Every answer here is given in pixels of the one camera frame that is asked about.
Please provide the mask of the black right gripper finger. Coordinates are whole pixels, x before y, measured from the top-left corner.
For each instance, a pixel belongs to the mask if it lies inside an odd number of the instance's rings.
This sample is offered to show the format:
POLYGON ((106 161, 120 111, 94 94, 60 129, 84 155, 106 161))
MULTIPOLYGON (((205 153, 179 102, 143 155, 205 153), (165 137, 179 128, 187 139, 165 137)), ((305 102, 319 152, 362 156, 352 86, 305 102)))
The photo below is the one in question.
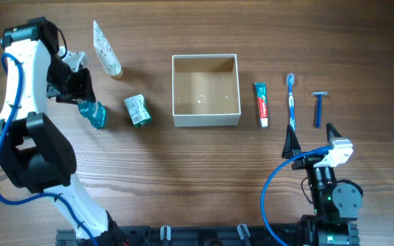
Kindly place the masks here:
POLYGON ((333 139, 342 138, 341 134, 336 130, 332 123, 326 124, 327 140, 332 141, 333 139))
POLYGON ((282 151, 283 159, 291 159, 302 152, 298 138, 291 125, 287 126, 286 140, 282 151))

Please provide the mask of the teal mouthwash bottle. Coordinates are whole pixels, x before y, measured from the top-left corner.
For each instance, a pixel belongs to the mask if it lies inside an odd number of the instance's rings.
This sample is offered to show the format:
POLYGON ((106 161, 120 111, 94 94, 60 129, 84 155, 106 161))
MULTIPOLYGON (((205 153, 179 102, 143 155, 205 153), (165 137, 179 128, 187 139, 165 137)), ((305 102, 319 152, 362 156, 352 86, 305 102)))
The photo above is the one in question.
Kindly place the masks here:
POLYGON ((78 102, 78 110, 80 114, 87 118, 91 125, 96 129, 105 128, 107 112, 104 106, 99 101, 89 102, 80 100, 78 102))

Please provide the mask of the white floral lotion tube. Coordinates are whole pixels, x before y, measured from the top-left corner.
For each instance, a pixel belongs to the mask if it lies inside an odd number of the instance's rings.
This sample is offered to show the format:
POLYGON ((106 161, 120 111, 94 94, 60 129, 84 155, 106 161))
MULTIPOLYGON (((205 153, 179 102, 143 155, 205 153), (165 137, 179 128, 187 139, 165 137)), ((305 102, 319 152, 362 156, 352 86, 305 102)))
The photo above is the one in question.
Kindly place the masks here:
POLYGON ((119 59, 95 20, 93 21, 93 45, 105 72, 112 78, 120 78, 122 66, 119 59))

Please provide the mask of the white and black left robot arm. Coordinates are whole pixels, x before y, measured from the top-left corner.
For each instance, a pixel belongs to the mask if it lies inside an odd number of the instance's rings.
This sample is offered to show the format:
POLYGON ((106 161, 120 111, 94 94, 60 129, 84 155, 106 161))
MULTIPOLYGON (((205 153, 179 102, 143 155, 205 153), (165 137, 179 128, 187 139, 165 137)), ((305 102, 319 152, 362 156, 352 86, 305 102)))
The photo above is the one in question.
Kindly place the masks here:
POLYGON ((62 31, 45 17, 8 27, 1 38, 7 75, 0 113, 0 169, 11 183, 46 198, 70 222, 77 245, 128 245, 111 215, 79 180, 75 151, 47 116, 47 100, 76 105, 94 128, 107 123, 96 99, 86 55, 68 50, 62 31))

